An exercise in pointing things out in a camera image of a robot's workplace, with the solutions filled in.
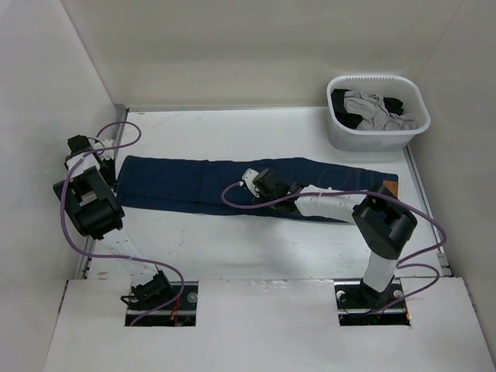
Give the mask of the dark blue denim trousers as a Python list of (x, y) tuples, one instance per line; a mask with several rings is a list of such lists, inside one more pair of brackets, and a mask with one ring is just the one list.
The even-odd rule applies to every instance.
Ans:
[(276, 171), (289, 184), (301, 182), (337, 191), (369, 190), (396, 174), (317, 162), (302, 157), (231, 160), (180, 160), (127, 156), (119, 171), (116, 197), (126, 207), (205, 215), (277, 217), (258, 208), (243, 211), (224, 204), (221, 193), (247, 169)]

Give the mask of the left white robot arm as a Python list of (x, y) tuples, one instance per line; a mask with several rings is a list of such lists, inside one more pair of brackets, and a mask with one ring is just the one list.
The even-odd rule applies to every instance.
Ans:
[(147, 291), (155, 308), (167, 308), (174, 300), (167, 276), (157, 263), (141, 260), (123, 227), (125, 212), (112, 189), (116, 183), (114, 160), (100, 155), (111, 142), (94, 147), (88, 137), (74, 136), (67, 144), (71, 150), (65, 160), (69, 179), (53, 185), (65, 214), (82, 236), (102, 242), (107, 257), (119, 258), (134, 291)]

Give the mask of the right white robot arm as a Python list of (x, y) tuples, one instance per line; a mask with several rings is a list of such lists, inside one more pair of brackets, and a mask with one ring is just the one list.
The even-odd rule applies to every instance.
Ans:
[(297, 194), (295, 199), (268, 208), (277, 215), (332, 219), (356, 225), (370, 249), (369, 262), (359, 289), (361, 301), (374, 307), (387, 298), (398, 259), (418, 222), (406, 208), (383, 199), (384, 196), (394, 196), (385, 186), (372, 187), (372, 191), (380, 197), (367, 196), (363, 201), (358, 201), (356, 195), (325, 196), (324, 193), (330, 192), (331, 188), (299, 183), (289, 185), (271, 169), (261, 172), (248, 169), (243, 175), (243, 183), (257, 204)]

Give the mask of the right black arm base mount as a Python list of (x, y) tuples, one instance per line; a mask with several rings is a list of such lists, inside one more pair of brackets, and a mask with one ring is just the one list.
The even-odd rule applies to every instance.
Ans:
[(360, 281), (338, 281), (334, 284), (334, 290), (341, 326), (410, 326), (404, 301), (383, 309), (403, 295), (400, 281), (392, 281), (379, 294)]

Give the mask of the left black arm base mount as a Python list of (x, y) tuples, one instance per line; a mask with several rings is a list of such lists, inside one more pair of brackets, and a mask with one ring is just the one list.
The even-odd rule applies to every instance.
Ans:
[(145, 284), (132, 286), (120, 300), (126, 305), (125, 326), (194, 327), (199, 284), (170, 282), (159, 271)]

